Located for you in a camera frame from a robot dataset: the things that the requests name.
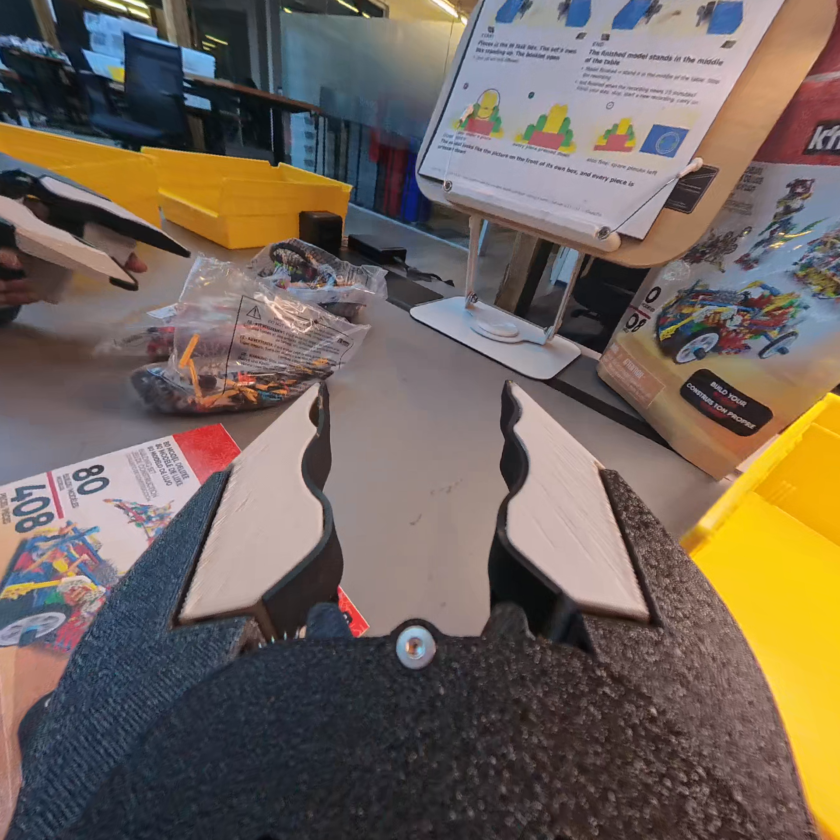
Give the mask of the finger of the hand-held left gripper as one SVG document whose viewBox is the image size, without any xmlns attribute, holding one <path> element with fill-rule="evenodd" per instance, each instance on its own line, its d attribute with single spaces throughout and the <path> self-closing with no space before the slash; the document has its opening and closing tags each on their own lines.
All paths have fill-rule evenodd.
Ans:
<svg viewBox="0 0 840 840">
<path fill-rule="evenodd" d="M 183 258 L 191 255 L 189 249 L 131 211 L 56 175 L 39 177 L 39 200 L 51 212 L 80 222 L 82 233 L 77 236 L 116 263 L 131 263 L 137 244 Z"/>
<path fill-rule="evenodd" d="M 64 269 L 104 277 L 126 291 L 137 291 L 138 281 L 110 255 L 83 239 L 37 217 L 26 205 L 1 197 L 2 247 Z"/>
</svg>

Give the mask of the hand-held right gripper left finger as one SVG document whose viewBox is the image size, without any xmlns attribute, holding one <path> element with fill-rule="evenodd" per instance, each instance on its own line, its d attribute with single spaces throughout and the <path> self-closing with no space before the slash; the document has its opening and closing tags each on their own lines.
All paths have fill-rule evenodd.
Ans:
<svg viewBox="0 0 840 840">
<path fill-rule="evenodd" d="M 187 625 L 255 620 L 293 638 L 336 602 L 343 552 L 324 488 L 332 467 L 329 390 L 311 385 L 233 462 L 182 599 Z"/>
</svg>

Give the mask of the yellow plastic bin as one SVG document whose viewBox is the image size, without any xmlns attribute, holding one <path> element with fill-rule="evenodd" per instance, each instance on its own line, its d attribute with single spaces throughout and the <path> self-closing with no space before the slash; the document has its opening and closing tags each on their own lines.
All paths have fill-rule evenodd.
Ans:
<svg viewBox="0 0 840 840">
<path fill-rule="evenodd" d="M 289 164 L 143 147 L 165 219 L 225 247 L 248 249 L 299 235 L 301 212 L 345 218 L 352 186 Z"/>
<path fill-rule="evenodd" d="M 159 182 L 150 156 L 3 123 L 1 151 L 65 176 L 161 227 Z"/>
<path fill-rule="evenodd" d="M 682 539 L 770 684 L 805 798 L 839 838 L 839 397 L 756 456 Z"/>
</svg>

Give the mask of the colourful instruction booklet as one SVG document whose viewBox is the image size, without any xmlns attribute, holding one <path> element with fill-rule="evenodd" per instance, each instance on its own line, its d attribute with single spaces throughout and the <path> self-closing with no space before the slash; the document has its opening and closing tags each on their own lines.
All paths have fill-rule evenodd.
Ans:
<svg viewBox="0 0 840 840">
<path fill-rule="evenodd" d="M 47 792 L 98 787 L 160 706 L 268 641 L 246 617 L 179 621 L 197 555 L 240 455 L 221 425 L 2 488 L 2 820 L 44 717 Z"/>
</svg>

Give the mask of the toy building set pouch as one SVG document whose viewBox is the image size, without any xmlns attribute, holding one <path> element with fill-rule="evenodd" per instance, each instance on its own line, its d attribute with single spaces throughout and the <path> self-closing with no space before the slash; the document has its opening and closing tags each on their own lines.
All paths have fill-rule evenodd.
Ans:
<svg viewBox="0 0 840 840">
<path fill-rule="evenodd" d="M 716 480 L 838 386 L 838 23 L 704 237 L 647 274 L 597 374 Z"/>
</svg>

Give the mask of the grey desk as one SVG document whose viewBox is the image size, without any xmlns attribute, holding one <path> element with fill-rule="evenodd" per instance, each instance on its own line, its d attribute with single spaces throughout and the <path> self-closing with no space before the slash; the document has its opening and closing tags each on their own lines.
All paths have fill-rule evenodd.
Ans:
<svg viewBox="0 0 840 840">
<path fill-rule="evenodd" d="M 97 356 L 100 333 L 173 303 L 190 260 L 142 247 L 140 290 L 75 277 L 63 301 L 2 327 L 2 483 L 221 423 L 245 449 L 285 410 L 169 416 L 145 410 L 131 359 Z M 332 469 L 325 488 L 342 586 L 382 636 L 412 617 L 476 635 L 489 615 L 487 560 L 506 494 L 501 389 L 513 380 L 681 538 L 728 488 L 673 451 L 376 300 L 371 331 L 328 379 Z"/>
</svg>

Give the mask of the wooden background desk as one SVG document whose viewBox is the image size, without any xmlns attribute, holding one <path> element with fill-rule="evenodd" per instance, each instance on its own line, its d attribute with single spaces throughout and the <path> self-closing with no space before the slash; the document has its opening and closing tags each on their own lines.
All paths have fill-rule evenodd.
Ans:
<svg viewBox="0 0 840 840">
<path fill-rule="evenodd" d="M 316 133 L 319 132 L 320 118 L 325 118 L 328 115 L 321 107 L 309 102 L 287 98 L 255 87 L 240 85 L 230 80 L 203 77 L 189 72 L 185 73 L 184 80 L 187 90 L 198 97 L 212 100 L 221 94 L 229 94 L 236 97 L 238 104 L 246 102 L 265 111 L 264 123 L 268 127 L 269 150 L 274 165 L 290 162 L 291 142 L 287 141 L 282 122 L 283 114 L 307 114 L 314 120 Z"/>
</svg>

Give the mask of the stack of white boxes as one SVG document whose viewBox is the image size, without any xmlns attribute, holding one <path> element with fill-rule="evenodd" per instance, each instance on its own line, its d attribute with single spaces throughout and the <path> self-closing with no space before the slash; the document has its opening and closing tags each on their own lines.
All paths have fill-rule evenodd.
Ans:
<svg viewBox="0 0 840 840">
<path fill-rule="evenodd" d="M 150 25 L 150 20 L 137 17 L 133 13 L 140 8 L 126 8 L 129 17 L 114 17 L 109 14 L 84 11 L 83 24 L 87 31 L 89 47 L 82 47 L 81 52 L 90 69 L 107 79 L 124 81 L 124 36 L 131 35 L 163 46 L 172 43 L 158 37 L 157 30 Z M 182 51 L 182 68 L 185 74 L 204 78 L 215 78 L 216 60 L 213 56 L 186 47 Z"/>
</svg>

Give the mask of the large clear bag of pieces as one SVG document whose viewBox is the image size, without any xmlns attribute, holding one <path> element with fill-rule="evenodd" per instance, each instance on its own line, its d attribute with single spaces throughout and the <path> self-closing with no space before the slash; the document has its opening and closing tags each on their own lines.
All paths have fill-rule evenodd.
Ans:
<svg viewBox="0 0 840 840">
<path fill-rule="evenodd" d="M 142 404 L 170 415 L 243 413 L 287 402 L 351 362 L 371 330 L 200 255 L 177 302 L 111 329 L 101 357 L 140 362 Z"/>
</svg>

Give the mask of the small black power bank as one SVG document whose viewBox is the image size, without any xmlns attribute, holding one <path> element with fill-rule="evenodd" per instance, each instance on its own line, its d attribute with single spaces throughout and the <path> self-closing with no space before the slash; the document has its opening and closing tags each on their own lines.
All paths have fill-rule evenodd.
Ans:
<svg viewBox="0 0 840 840">
<path fill-rule="evenodd" d="M 343 217 L 327 211 L 300 211 L 298 238 L 333 256 L 340 256 L 343 246 Z"/>
</svg>

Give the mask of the stack of pale storage crates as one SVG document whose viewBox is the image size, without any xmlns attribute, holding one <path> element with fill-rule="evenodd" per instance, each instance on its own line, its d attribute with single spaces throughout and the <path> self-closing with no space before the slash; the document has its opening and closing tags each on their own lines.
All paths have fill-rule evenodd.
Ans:
<svg viewBox="0 0 840 840">
<path fill-rule="evenodd" d="M 358 122 L 311 112 L 284 118 L 286 163 L 357 185 L 361 178 L 364 142 L 369 131 Z"/>
</svg>

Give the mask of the small clear bag of pieces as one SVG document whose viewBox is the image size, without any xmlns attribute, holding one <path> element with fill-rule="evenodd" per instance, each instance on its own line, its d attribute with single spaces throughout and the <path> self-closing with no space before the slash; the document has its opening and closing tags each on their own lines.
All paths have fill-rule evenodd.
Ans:
<svg viewBox="0 0 840 840">
<path fill-rule="evenodd" d="M 357 322 L 373 300 L 388 297 L 385 269 L 356 266 L 298 238 L 264 247 L 247 270 L 267 285 L 350 322 Z"/>
</svg>

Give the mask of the stack of coloured crates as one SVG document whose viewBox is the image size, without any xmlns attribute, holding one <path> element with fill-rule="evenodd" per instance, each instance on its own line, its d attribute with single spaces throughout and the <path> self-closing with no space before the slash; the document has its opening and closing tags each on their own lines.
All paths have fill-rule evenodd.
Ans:
<svg viewBox="0 0 840 840">
<path fill-rule="evenodd" d="M 415 175 L 418 151 L 419 143 L 414 138 L 371 131 L 368 153 L 376 167 L 375 212 L 410 225 L 428 221 L 431 203 L 419 190 Z"/>
</svg>

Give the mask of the printed instruction sheet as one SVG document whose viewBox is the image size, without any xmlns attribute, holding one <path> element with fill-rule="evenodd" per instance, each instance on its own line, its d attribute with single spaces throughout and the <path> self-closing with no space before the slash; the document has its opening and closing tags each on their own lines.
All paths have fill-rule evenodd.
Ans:
<svg viewBox="0 0 840 840">
<path fill-rule="evenodd" d="M 783 3 L 478 2 L 418 179 L 641 239 Z"/>
</svg>

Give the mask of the wooden document stand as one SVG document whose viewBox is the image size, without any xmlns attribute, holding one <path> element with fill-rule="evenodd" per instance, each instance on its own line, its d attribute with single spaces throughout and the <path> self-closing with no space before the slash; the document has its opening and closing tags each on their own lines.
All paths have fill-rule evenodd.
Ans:
<svg viewBox="0 0 840 840">
<path fill-rule="evenodd" d="M 701 142 L 696 157 L 679 174 L 664 208 L 644 238 L 623 237 L 605 227 L 594 230 L 581 224 L 547 227 L 522 217 L 489 213 L 481 205 L 464 203 L 459 197 L 451 201 L 451 185 L 440 186 L 417 178 L 416 163 L 416 180 L 421 192 L 430 201 L 468 216 L 469 254 L 464 293 L 419 304 L 412 308 L 412 318 L 533 380 L 551 380 L 576 362 L 581 347 L 557 335 L 575 277 L 569 281 L 554 321 L 545 329 L 480 301 L 475 293 L 475 281 L 483 223 L 499 224 L 575 250 L 578 259 L 574 273 L 580 271 L 587 255 L 621 266 L 644 268 L 661 266 L 684 254 L 709 227 L 833 31 L 837 2 L 782 3 L 776 19 Z M 474 10 L 465 32 L 469 31 L 473 13 Z M 452 66 L 461 40 L 441 92 L 454 75 Z M 437 116 L 441 92 L 429 124 Z M 418 156 L 424 151 L 427 134 L 428 128 Z"/>
</svg>

